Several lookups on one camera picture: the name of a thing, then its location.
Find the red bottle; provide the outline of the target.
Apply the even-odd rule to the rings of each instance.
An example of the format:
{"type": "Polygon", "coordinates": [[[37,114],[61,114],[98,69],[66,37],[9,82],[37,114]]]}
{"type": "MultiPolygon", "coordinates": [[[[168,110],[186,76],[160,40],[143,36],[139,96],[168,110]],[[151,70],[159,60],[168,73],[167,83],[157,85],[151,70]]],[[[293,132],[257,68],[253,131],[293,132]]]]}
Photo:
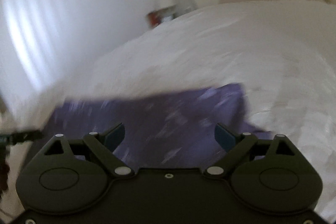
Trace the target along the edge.
{"type": "Polygon", "coordinates": [[[156,28],[161,24],[161,19],[156,11],[148,13],[146,19],[150,28],[156,28]]]}

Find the purple patterned hooded jacket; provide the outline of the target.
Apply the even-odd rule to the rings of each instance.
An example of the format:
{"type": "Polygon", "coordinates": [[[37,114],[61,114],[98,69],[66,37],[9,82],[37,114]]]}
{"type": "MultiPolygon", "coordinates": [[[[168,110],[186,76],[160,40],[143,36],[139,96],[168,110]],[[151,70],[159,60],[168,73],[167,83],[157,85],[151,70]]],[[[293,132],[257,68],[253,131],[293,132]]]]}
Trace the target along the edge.
{"type": "Polygon", "coordinates": [[[122,123],[125,138],[114,154],[131,168],[203,169],[225,154],[215,140],[218,123],[237,134],[271,138],[248,123],[246,114],[243,87],[229,84],[137,99],[66,101],[53,111],[44,131],[79,139],[122,123]]]}

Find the white bed comforter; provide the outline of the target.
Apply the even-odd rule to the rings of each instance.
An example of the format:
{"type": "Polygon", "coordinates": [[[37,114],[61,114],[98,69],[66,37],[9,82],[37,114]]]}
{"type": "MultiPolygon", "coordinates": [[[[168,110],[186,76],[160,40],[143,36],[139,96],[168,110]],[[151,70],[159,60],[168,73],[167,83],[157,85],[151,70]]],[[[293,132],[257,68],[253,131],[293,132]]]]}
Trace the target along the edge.
{"type": "Polygon", "coordinates": [[[137,99],[239,84],[246,120],[286,135],[317,170],[315,211],[335,221],[335,5],[291,0],[227,3],[193,11],[144,33],[1,118],[1,132],[41,129],[45,138],[11,148],[4,208],[23,207],[22,168],[46,140],[53,111],[71,100],[137,99]]]}

